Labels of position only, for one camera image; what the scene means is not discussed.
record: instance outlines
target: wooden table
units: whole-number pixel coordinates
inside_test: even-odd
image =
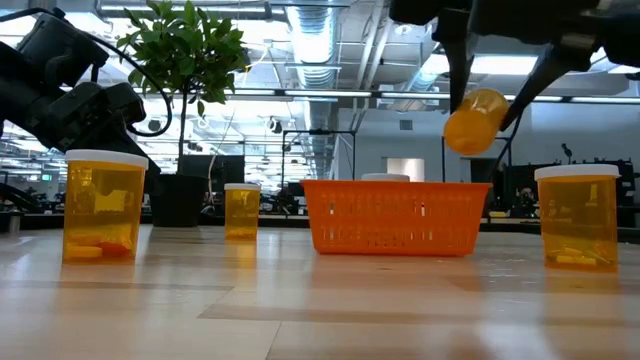
[[[640,247],[618,275],[542,266],[535,235],[467,258],[318,256],[308,230],[144,226],[135,266],[0,239],[0,359],[639,359]]]

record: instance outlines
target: orange container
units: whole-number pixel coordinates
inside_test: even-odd
[[[321,254],[473,253],[491,184],[303,180]]]

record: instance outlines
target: cup lid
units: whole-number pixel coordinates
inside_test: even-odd
[[[225,190],[256,190],[260,191],[262,187],[258,184],[224,184]]]
[[[564,176],[613,176],[620,177],[618,167],[609,164],[576,164],[549,166],[534,172],[536,181]]]
[[[364,181],[399,181],[409,182],[411,179],[407,175],[402,174],[364,174],[362,175]]]
[[[67,161],[98,161],[124,165],[132,165],[149,169],[149,159],[128,153],[107,150],[69,150],[65,153]]]

